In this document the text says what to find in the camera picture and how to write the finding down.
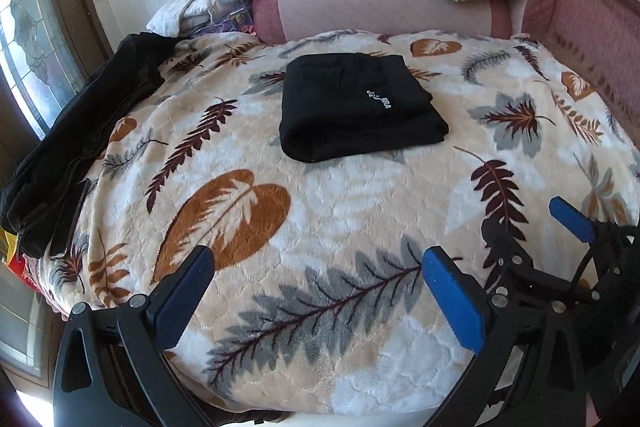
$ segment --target black towel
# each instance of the black towel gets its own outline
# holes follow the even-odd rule
[[[444,140],[449,126],[399,55],[304,55],[287,66],[280,143],[313,163]]]

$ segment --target leaf pattern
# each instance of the leaf pattern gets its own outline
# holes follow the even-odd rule
[[[255,42],[244,42],[239,46],[232,48],[231,46],[226,46],[229,48],[229,51],[225,54],[220,55],[216,60],[215,68],[219,68],[220,66],[224,66],[225,64],[231,64],[234,67],[239,67],[243,64],[248,63],[251,60],[254,60],[256,57],[250,57],[248,52],[253,48],[257,47],[258,44]]]
[[[487,52],[473,55],[462,63],[462,77],[470,84],[481,86],[478,81],[478,73],[488,68],[500,66],[509,58],[508,52]]]
[[[385,52],[367,52],[367,55],[369,55],[369,57],[375,57],[375,58],[388,57],[389,56],[389,54],[385,53]]]
[[[593,154],[591,154],[586,169],[575,154],[574,157],[591,184],[591,192],[582,202],[582,213],[591,219],[599,219],[602,216],[604,221],[616,222],[619,225],[630,225],[631,216],[625,200],[623,200],[619,192],[613,192],[615,190],[613,169],[607,169],[602,179],[600,179],[600,170]]]
[[[634,154],[634,162],[629,165],[629,170],[631,174],[636,179],[636,181],[640,182],[640,153],[637,150],[633,151]]]
[[[575,136],[593,145],[601,143],[600,136],[602,136],[603,133],[600,131],[600,122],[598,120],[588,120],[583,117],[554,92],[551,93],[551,96]]]
[[[356,33],[357,33],[356,30],[338,30],[328,35],[320,35],[318,37],[312,37],[310,39],[303,39],[297,42],[296,44],[292,45],[292,47],[287,48],[284,51],[280,52],[280,54],[278,55],[278,58],[288,58],[290,54],[304,48],[305,46],[308,46],[309,44],[313,44],[313,43],[329,44],[330,42],[335,42],[338,39],[341,39],[345,35],[355,35]]]
[[[471,118],[495,128],[494,142],[497,150],[516,149],[522,141],[522,150],[533,158],[542,146],[542,126],[538,120],[547,120],[546,116],[536,114],[536,104],[527,93],[513,99],[498,93],[495,107],[476,107],[468,111]]]
[[[621,142],[624,141],[622,134],[620,134],[620,125],[618,124],[618,120],[616,120],[616,117],[613,116],[613,113],[610,110],[607,111],[607,124],[609,125],[613,136],[618,138]]]
[[[243,373],[265,365],[273,370],[278,359],[288,365],[300,350],[311,364],[323,349],[343,355],[357,328],[369,333],[401,303],[411,312],[424,286],[421,252],[403,236],[400,255],[378,250],[372,259],[357,251],[353,275],[335,267],[320,274],[308,267],[306,288],[281,285],[278,296],[255,295],[259,308],[239,313],[242,325],[229,327],[228,337],[209,351],[208,384],[230,396],[234,380]]]
[[[136,122],[134,118],[126,117],[118,120],[109,138],[109,143],[119,142],[125,139],[137,126],[138,122]]]
[[[89,263],[89,284],[94,290],[95,296],[102,301],[102,304],[107,308],[113,308],[118,304],[114,299],[123,299],[131,293],[126,288],[120,286],[110,287],[110,284],[115,284],[129,275],[129,271],[125,269],[109,271],[111,267],[116,266],[122,261],[126,261],[127,255],[120,252],[120,250],[126,247],[127,243],[118,243],[107,250],[104,247],[100,230],[98,230],[98,238],[100,239],[102,252],[104,254],[98,261]]]
[[[171,69],[169,70],[169,73],[186,74],[186,73],[189,73],[194,68],[197,68],[197,67],[202,68],[203,66],[201,65],[201,62],[205,58],[209,57],[210,53],[211,53],[211,48],[205,48],[202,51],[191,53],[186,57],[182,58],[181,60],[178,60],[171,67]]]
[[[534,52],[532,52],[526,46],[515,46],[515,49],[520,52],[520,54],[524,57],[524,59],[529,63],[529,66],[531,66],[537,74],[539,74],[547,82],[550,82],[550,80],[545,76],[545,74],[540,69],[540,62],[538,61],[538,57],[536,57],[536,54]]]
[[[431,71],[418,70],[417,68],[407,67],[409,73],[411,73],[415,80],[422,80],[423,82],[429,82],[434,76],[440,75],[440,73],[432,73]]]
[[[574,102],[578,102],[578,100],[582,100],[596,91],[586,80],[573,71],[565,71],[562,74],[562,83],[569,92],[569,96],[574,99]]]
[[[263,96],[269,96],[282,92],[282,86],[284,85],[285,71],[265,71],[263,73],[252,74],[249,77],[249,84],[251,87],[247,89],[243,94],[253,94],[260,92]]]
[[[291,201],[286,188],[254,181],[251,171],[241,169],[199,188],[169,226],[152,281],[173,273],[196,245],[211,248],[216,271],[260,250],[284,223]]]
[[[151,131],[152,130],[149,129],[146,137],[140,138],[138,144],[133,149],[125,151],[124,154],[109,153],[105,156],[104,161],[102,162],[102,172],[108,174],[111,177],[111,180],[120,179],[122,175],[129,170],[130,166],[133,165],[133,161],[145,153],[146,148],[151,142],[169,145],[166,142],[152,139]]]
[[[515,206],[524,206],[524,203],[515,194],[515,190],[520,190],[520,188],[512,179],[513,172],[505,169],[506,163],[502,160],[484,161],[475,153],[456,146],[454,146],[454,149],[471,155],[482,162],[482,165],[471,174],[471,181],[478,181],[474,190],[482,190],[481,201],[488,201],[484,211],[485,221],[496,215],[500,224],[513,237],[520,241],[526,241],[527,238],[522,233],[522,230],[518,228],[518,224],[528,223],[529,221]],[[500,275],[500,270],[495,266],[494,258],[489,255],[484,261],[484,268],[492,266],[494,269],[491,270],[487,277],[484,284],[485,289],[491,288]]]
[[[456,53],[462,49],[462,44],[456,41],[439,41],[438,39],[419,39],[412,42],[411,54],[414,57],[436,57]]]
[[[156,196],[162,190],[169,175],[184,163],[187,156],[189,158],[193,156],[194,149],[200,150],[202,142],[211,138],[210,132],[220,132],[220,125],[226,123],[226,118],[231,116],[232,111],[236,108],[234,104],[238,101],[222,100],[221,98],[218,100],[220,100],[220,103],[215,103],[206,108],[196,129],[190,131],[187,138],[180,142],[174,153],[169,156],[162,170],[151,181],[149,188],[145,192],[145,196],[147,196],[146,209],[149,213],[153,210],[156,204]]]
[[[71,243],[69,252],[62,259],[56,261],[50,274],[51,284],[56,291],[60,291],[63,284],[76,284],[79,281],[82,295],[84,295],[84,283],[80,274],[82,272],[82,257],[86,254],[88,245],[88,236],[83,235]]]

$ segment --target sofa cushion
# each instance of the sofa cushion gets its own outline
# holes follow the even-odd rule
[[[511,35],[505,0],[253,0],[252,8],[256,34],[267,44],[346,29],[389,35],[428,29],[503,39]]]

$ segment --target window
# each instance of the window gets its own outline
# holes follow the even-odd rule
[[[0,0],[0,68],[40,139],[84,84],[51,0]]]

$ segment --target brown leaf print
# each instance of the brown leaf print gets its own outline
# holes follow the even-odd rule
[[[202,51],[187,55],[183,59],[178,60],[169,70],[169,73],[189,73],[196,67],[202,68],[201,62],[209,56],[210,52],[210,48],[206,48]]]
[[[226,117],[231,116],[232,111],[236,108],[234,103],[238,100],[222,100],[219,98],[220,103],[215,103],[210,107],[207,107],[198,126],[189,132],[187,138],[182,140],[180,145],[175,148],[174,153],[169,156],[169,159],[165,162],[162,170],[156,174],[153,181],[149,185],[149,188],[145,192],[145,196],[148,196],[146,200],[146,210],[151,213],[154,205],[156,204],[156,196],[158,192],[164,186],[167,178],[172,172],[182,165],[187,156],[193,156],[193,150],[200,150],[202,142],[211,138],[211,132],[220,132],[220,125],[226,123]]]
[[[123,140],[131,131],[138,126],[138,122],[134,118],[122,118],[118,120],[115,129],[111,133],[109,143],[119,142]]]
[[[123,247],[127,246],[127,243],[118,243],[107,250],[104,247],[102,241],[102,235],[98,230],[98,238],[100,238],[100,244],[102,245],[102,251],[104,255],[98,261],[89,263],[89,284],[94,290],[95,296],[102,301],[102,303],[111,308],[117,303],[113,300],[122,299],[130,294],[130,291],[121,287],[110,287],[110,284],[114,284],[117,281],[125,278],[129,275],[129,271],[125,269],[117,269],[111,273],[108,273],[108,268],[115,266],[117,263],[126,260],[127,256],[120,252]]]
[[[290,196],[279,185],[254,182],[254,174],[241,169],[199,188],[169,226],[152,281],[173,273],[196,245],[214,252],[216,271],[244,261],[266,245],[289,214]]]
[[[527,238],[518,228],[517,223],[528,223],[524,214],[515,205],[524,206],[520,198],[515,194],[515,190],[520,188],[513,181],[513,172],[505,169],[506,163],[501,160],[484,161],[480,156],[460,147],[454,149],[473,156],[482,162],[482,165],[471,174],[471,181],[478,181],[474,190],[482,190],[481,201],[487,201],[484,215],[485,220],[494,214],[498,216],[500,224],[508,230],[516,239],[526,241]],[[489,268],[495,265],[494,258],[487,256],[484,267]],[[495,267],[489,277],[487,277],[484,288],[493,285],[499,276],[499,271]]]
[[[63,284],[76,284],[79,281],[84,295],[84,283],[80,274],[82,272],[82,256],[86,254],[87,247],[86,241],[74,241],[69,252],[62,259],[56,261],[56,266],[51,274],[56,288]]]
[[[456,41],[439,41],[438,39],[419,39],[412,42],[411,54],[414,57],[436,57],[448,55],[462,49],[462,44]]]
[[[389,56],[389,54],[385,53],[385,52],[368,52],[367,55],[369,55],[369,57],[375,57],[375,58],[388,57]]]
[[[600,136],[602,136],[603,132],[600,131],[600,122],[598,120],[588,120],[583,117],[554,92],[551,93],[551,96],[575,136],[594,145],[601,143]]]
[[[539,74],[546,81],[550,82],[550,80],[540,69],[540,62],[538,61],[538,57],[536,57],[536,54],[533,51],[531,51],[526,46],[515,46],[515,49],[520,53],[520,55],[522,55],[522,57],[529,63],[529,66],[531,66],[537,74]]]
[[[409,73],[411,73],[415,80],[423,80],[429,82],[434,76],[438,76],[440,73],[431,73],[431,71],[418,70],[417,68],[407,67]]]
[[[231,64],[232,66],[235,66],[237,68],[238,66],[248,63],[255,58],[249,57],[248,52],[256,46],[257,44],[255,44],[254,42],[244,42],[243,44],[240,44],[235,48],[227,46],[227,48],[229,48],[229,51],[218,57],[216,67],[219,68],[220,66],[224,66],[225,64]]]
[[[595,89],[593,89],[587,81],[573,71],[565,71],[562,74],[562,83],[569,92],[569,96],[574,99],[574,102],[578,102],[578,100],[582,100],[592,92],[595,92]]]
[[[580,163],[577,156],[575,160],[578,166],[591,184],[591,192],[582,202],[581,212],[590,219],[603,219],[619,225],[631,225],[631,216],[625,200],[616,188],[613,181],[613,169],[606,170],[600,179],[600,169],[593,154],[586,168]]]

